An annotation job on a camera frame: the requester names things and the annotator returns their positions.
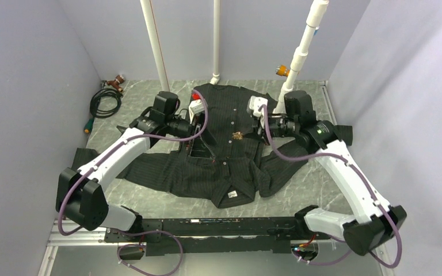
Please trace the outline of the dark pinstriped shirt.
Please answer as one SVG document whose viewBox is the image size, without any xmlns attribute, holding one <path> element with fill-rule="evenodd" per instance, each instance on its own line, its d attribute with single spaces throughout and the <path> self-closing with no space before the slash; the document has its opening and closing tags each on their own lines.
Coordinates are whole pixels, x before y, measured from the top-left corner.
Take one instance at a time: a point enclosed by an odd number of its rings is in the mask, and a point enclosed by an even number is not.
<svg viewBox="0 0 442 276">
<path fill-rule="evenodd" d="M 256 194 L 277 193 L 306 161 L 289 162 L 275 152 L 263 155 L 264 143 L 234 140 L 234 132 L 251 130 L 245 107 L 257 92 L 236 86 L 204 84 L 196 90 L 208 105 L 207 129 L 216 140 L 215 158 L 193 158 L 184 143 L 178 150 L 141 154 L 115 179 L 171 193 L 178 197 L 203 198 L 217 208 L 230 208 L 254 201 Z M 285 156 L 306 155 L 296 141 L 277 149 Z"/>
</svg>

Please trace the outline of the gold brooch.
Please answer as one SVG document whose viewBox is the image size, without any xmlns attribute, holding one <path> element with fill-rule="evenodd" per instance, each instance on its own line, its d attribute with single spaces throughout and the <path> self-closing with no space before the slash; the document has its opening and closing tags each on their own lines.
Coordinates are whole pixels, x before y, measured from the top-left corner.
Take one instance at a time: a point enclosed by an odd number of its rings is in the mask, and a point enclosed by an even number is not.
<svg viewBox="0 0 442 276">
<path fill-rule="evenodd" d="M 233 138 L 234 140 L 242 140 L 242 139 L 244 138 L 244 134 L 243 134 L 242 132 L 240 132 L 240 131 L 238 131 L 238 132 L 234 132 L 234 133 L 232 134 L 232 138 Z"/>
</svg>

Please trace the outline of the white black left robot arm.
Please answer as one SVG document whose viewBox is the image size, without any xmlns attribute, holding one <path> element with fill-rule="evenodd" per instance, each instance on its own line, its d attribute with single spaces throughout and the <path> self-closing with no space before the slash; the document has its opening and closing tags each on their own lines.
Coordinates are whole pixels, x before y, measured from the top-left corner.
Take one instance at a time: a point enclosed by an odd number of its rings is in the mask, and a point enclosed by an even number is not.
<svg viewBox="0 0 442 276">
<path fill-rule="evenodd" d="M 74 233 L 63 229 L 62 220 L 66 217 L 78 224 L 79 229 L 116 229 L 129 242 L 141 237 L 142 216 L 128 207 L 109 204 L 104 191 L 128 165 L 159 140 L 182 143 L 204 133 L 208 105 L 199 91 L 193 90 L 192 96 L 189 111 L 194 114 L 186 120 L 176 114 L 180 105 L 178 96 L 168 91 L 159 92 L 153 105 L 128 128 L 122 128 L 122 135 L 108 149 L 79 169 L 66 168 L 60 173 L 56 210 L 58 229 L 63 236 Z"/>
</svg>

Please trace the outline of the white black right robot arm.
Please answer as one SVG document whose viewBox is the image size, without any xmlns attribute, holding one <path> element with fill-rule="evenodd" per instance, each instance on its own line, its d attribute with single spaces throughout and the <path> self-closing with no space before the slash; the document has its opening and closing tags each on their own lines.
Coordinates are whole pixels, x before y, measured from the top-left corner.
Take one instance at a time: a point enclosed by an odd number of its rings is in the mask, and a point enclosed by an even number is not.
<svg viewBox="0 0 442 276">
<path fill-rule="evenodd" d="M 318 120 L 311 97 L 305 91 L 284 96 L 285 113 L 269 113 L 268 100 L 250 97 L 247 112 L 254 118 L 253 131 L 246 138 L 273 144 L 274 138 L 291 137 L 306 155 L 288 157 L 277 149 L 281 159 L 297 162 L 314 158 L 329 173 L 347 200 L 351 214 L 325 211 L 315 205 L 296 214 L 296 235 L 309 238 L 315 232 L 342 239 L 348 247 L 364 256 L 385 242 L 396 238 L 402 245 L 399 229 L 407 218 L 405 209 L 391 205 L 360 171 L 348 151 L 352 127 Z"/>
</svg>

